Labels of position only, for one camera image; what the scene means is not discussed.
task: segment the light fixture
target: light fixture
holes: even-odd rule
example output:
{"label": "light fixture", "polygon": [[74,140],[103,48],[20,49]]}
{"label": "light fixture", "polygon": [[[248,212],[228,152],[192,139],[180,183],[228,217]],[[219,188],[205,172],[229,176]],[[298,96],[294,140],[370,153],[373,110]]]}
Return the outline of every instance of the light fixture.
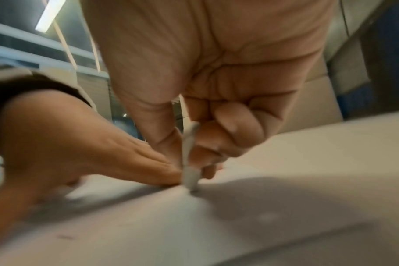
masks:
{"label": "light fixture", "polygon": [[61,10],[66,0],[50,0],[45,10],[42,13],[42,16],[39,19],[39,22],[36,25],[36,31],[46,33],[55,19],[56,15],[58,15],[59,10]]}

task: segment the palm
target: palm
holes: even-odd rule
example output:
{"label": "palm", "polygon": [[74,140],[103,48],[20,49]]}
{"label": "palm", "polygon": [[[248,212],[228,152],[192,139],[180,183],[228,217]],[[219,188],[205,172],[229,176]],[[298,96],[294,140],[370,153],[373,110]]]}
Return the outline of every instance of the palm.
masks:
{"label": "palm", "polygon": [[199,157],[235,156],[275,134],[320,54],[333,3],[132,0],[103,9],[98,0],[85,9],[115,91],[152,146],[178,160],[170,101],[179,94],[203,123],[198,142],[209,151]]}

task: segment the black sleeve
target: black sleeve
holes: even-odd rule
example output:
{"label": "black sleeve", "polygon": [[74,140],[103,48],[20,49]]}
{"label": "black sleeve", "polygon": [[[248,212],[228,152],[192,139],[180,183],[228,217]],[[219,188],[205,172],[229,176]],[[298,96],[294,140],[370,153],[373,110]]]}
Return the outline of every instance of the black sleeve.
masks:
{"label": "black sleeve", "polygon": [[0,81],[0,112],[5,104],[12,98],[26,93],[44,89],[55,89],[74,97],[90,106],[90,103],[79,93],[79,91],[66,84],[52,80],[42,74],[33,73],[32,75],[11,78]]}

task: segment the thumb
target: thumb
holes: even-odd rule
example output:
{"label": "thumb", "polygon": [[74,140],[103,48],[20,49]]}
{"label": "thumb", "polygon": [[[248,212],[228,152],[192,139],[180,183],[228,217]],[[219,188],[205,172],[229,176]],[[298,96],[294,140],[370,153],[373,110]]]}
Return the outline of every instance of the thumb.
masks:
{"label": "thumb", "polygon": [[151,104],[120,97],[146,141],[176,167],[182,167],[182,135],[176,128],[172,103]]}

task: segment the hand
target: hand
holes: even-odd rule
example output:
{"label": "hand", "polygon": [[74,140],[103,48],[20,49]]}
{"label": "hand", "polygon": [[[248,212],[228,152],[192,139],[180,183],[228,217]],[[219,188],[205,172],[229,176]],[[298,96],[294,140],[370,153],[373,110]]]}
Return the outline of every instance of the hand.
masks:
{"label": "hand", "polygon": [[0,236],[29,206],[81,176],[102,174],[151,185],[175,185],[180,171],[148,144],[129,136],[81,100],[30,92],[0,114]]}
{"label": "hand", "polygon": [[239,156],[276,134],[320,56],[334,0],[83,0],[117,96],[174,164],[171,100],[202,125],[190,163]]}

